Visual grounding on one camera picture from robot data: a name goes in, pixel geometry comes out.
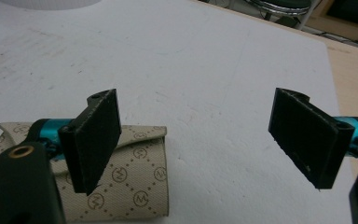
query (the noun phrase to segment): patterned fabric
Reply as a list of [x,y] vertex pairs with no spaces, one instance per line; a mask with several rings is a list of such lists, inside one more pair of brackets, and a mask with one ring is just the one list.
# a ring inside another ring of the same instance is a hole
[[[22,142],[32,123],[1,123],[0,153]],[[76,194],[65,161],[52,161],[68,222],[166,217],[169,212],[166,127],[122,126],[99,187]]]

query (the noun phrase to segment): white table surface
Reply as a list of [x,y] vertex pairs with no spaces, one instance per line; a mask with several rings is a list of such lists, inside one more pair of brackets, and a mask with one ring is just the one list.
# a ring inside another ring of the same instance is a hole
[[276,87],[338,114],[323,43],[192,1],[0,3],[0,122],[73,118],[116,88],[123,124],[166,125],[161,223],[351,223],[347,160],[317,190],[268,132]]

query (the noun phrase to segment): folded fabric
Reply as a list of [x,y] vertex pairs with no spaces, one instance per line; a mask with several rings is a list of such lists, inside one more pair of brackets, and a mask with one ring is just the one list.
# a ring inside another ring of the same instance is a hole
[[[22,142],[31,125],[29,122],[1,123],[4,132],[0,136],[0,153]],[[65,161],[51,161],[66,220],[166,217],[169,213],[166,134],[167,129],[162,126],[123,125],[99,187],[90,196],[74,193]]]

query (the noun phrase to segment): beige monogram fabric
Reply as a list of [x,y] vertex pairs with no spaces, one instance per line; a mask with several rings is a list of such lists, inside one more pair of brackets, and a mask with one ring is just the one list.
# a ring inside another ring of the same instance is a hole
[[[32,123],[1,123],[0,153],[23,141]],[[166,217],[166,127],[122,126],[117,149],[88,197],[75,194],[65,161],[52,161],[68,222]]]

